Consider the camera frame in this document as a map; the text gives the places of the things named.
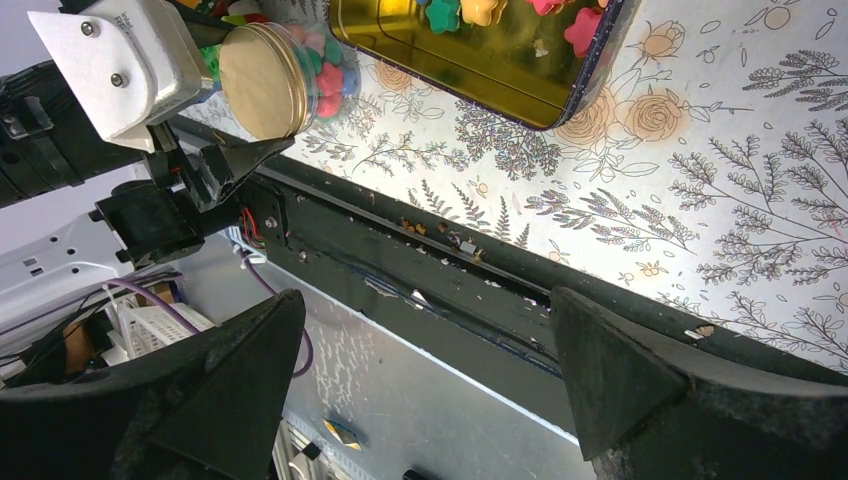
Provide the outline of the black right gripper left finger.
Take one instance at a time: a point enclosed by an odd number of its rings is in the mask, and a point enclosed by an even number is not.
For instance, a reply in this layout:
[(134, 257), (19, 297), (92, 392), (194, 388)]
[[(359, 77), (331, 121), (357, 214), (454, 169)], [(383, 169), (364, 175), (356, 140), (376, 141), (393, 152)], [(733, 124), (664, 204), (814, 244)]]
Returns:
[(170, 346), (1, 394), (5, 479), (261, 479), (305, 324), (280, 292)]

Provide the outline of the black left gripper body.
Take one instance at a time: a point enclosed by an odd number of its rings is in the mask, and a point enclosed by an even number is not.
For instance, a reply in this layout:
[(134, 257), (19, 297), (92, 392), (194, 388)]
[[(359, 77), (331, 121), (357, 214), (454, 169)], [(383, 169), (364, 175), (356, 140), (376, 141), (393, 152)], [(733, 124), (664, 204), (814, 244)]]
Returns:
[(168, 124), (153, 152), (101, 139), (58, 67), (45, 61), (1, 79), (1, 205), (8, 207), (143, 162), (148, 180), (115, 187), (90, 217), (124, 244), (117, 256), (136, 266), (199, 250), (207, 236), (237, 223), (237, 199), (221, 202)]

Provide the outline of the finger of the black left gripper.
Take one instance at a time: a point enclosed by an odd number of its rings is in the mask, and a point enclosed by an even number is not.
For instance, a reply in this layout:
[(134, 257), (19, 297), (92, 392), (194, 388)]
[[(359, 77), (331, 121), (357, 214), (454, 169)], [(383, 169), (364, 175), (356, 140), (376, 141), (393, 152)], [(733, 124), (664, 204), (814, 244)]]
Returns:
[(295, 143), (293, 136), (226, 146), (209, 145), (200, 150), (198, 172), (210, 194), (207, 209), (215, 208), (238, 190), (268, 159)]

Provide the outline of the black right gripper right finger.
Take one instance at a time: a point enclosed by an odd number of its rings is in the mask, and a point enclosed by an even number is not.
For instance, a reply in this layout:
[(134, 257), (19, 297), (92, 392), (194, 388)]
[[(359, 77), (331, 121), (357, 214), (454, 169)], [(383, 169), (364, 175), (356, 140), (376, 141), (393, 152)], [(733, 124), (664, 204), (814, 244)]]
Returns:
[(735, 363), (567, 288), (551, 326), (600, 479), (843, 479), (847, 390)]

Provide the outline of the white round jar lid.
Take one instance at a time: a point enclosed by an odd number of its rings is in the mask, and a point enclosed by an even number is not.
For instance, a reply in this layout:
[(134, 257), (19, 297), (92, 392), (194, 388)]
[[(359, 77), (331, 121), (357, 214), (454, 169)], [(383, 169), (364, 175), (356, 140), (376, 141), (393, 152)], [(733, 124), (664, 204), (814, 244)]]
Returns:
[(218, 54), (222, 92), (235, 120), (259, 140), (307, 130), (318, 100), (313, 55), (302, 28), (249, 23), (231, 30)]

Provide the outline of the gold tin star candies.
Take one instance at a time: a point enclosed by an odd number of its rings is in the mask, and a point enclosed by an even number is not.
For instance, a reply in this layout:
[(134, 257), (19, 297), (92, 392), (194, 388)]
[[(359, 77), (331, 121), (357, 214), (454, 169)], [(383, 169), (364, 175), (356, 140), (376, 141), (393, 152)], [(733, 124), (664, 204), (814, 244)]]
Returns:
[(601, 93), (640, 6), (567, 1), (547, 15), (508, 1), (487, 26), (436, 33), (424, 1), (331, 1), (342, 42), (537, 130), (559, 127)]

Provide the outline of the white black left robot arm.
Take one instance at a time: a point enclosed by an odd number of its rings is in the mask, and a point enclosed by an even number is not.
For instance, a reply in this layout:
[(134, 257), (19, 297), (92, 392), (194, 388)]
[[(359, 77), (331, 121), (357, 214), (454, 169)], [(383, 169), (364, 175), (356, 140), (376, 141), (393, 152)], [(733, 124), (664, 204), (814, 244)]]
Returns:
[(152, 133), (151, 152), (103, 141), (51, 61), (2, 78), (3, 207), (134, 164), (149, 172), (56, 232), (2, 255), (6, 326), (26, 324), (52, 296), (198, 251), (209, 235), (236, 222), (244, 181), (293, 144), (292, 138), (212, 144), (189, 154), (168, 123)]

